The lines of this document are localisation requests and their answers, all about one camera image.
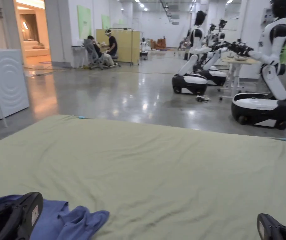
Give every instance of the doorway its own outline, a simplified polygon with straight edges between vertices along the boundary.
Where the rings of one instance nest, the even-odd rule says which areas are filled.
[[[26,68],[51,66],[50,42],[44,0],[14,0],[21,50]]]

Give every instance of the white humanoid robot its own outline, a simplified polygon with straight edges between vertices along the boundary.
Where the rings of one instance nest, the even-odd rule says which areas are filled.
[[[232,115],[240,124],[253,124],[286,129],[286,90],[279,79],[285,73],[280,54],[286,45],[286,0],[271,1],[276,20],[267,25],[261,35],[259,51],[243,45],[230,49],[241,56],[262,63],[261,76],[271,94],[241,93],[232,103]]]
[[[198,11],[196,14],[195,25],[190,33],[191,49],[190,59],[179,70],[172,79],[173,90],[175,93],[190,93],[195,95],[204,95],[207,88],[207,79],[198,74],[187,74],[192,69],[194,64],[198,62],[204,53],[210,52],[212,49],[202,47],[202,42],[205,37],[204,30],[201,28],[206,17],[206,13]]]
[[[225,27],[226,23],[227,21],[224,19],[220,20],[219,32],[215,35],[212,34],[215,25],[211,24],[207,39],[207,46],[215,46],[215,48],[213,48],[211,52],[204,54],[199,64],[196,64],[193,67],[193,72],[206,77],[208,80],[208,85],[210,86],[223,86],[226,82],[226,73],[213,66],[221,58],[221,53],[227,51],[227,49],[223,46],[225,34],[222,33],[222,29]]]

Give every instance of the man sitting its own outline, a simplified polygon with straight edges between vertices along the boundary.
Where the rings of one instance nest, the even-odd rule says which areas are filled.
[[[103,55],[103,63],[106,66],[111,67],[111,66],[116,65],[114,63],[111,55],[106,54],[106,53],[101,53],[101,50],[100,50],[98,44],[96,43],[96,41],[94,40],[93,36],[88,36],[87,38],[93,41],[93,45],[94,45],[95,51],[98,54],[99,58]]]
[[[116,38],[114,36],[112,36],[112,31],[111,29],[106,30],[105,33],[109,39],[109,44],[110,44],[110,48],[107,50],[107,54],[111,55],[111,56],[115,56],[117,53],[117,42],[116,42]]]

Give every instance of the robot mobile base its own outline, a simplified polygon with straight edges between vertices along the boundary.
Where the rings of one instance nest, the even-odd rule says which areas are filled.
[[[226,82],[226,73],[220,70],[203,70],[197,72],[199,75],[206,77],[208,79],[208,85],[210,86],[223,86]]]
[[[207,79],[198,74],[175,75],[172,78],[174,93],[204,95],[207,89]]]
[[[286,129],[286,101],[265,99],[267,94],[240,93],[232,102],[233,118],[242,125]]]

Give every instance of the black t-shirt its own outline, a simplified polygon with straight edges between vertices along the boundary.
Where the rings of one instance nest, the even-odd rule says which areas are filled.
[[[100,57],[102,56],[102,53],[101,53],[100,48],[99,48],[98,45],[96,45],[95,43],[94,43],[93,45],[94,45],[94,48],[95,48],[96,53],[99,55],[99,58],[100,58]]]
[[[115,55],[116,52],[117,52],[117,42],[116,42],[116,39],[114,36],[111,36],[109,39],[108,39],[109,43],[110,43],[110,48],[113,46],[113,43],[115,43],[115,47],[114,49],[112,49],[112,51],[108,52],[108,54],[110,55]]]

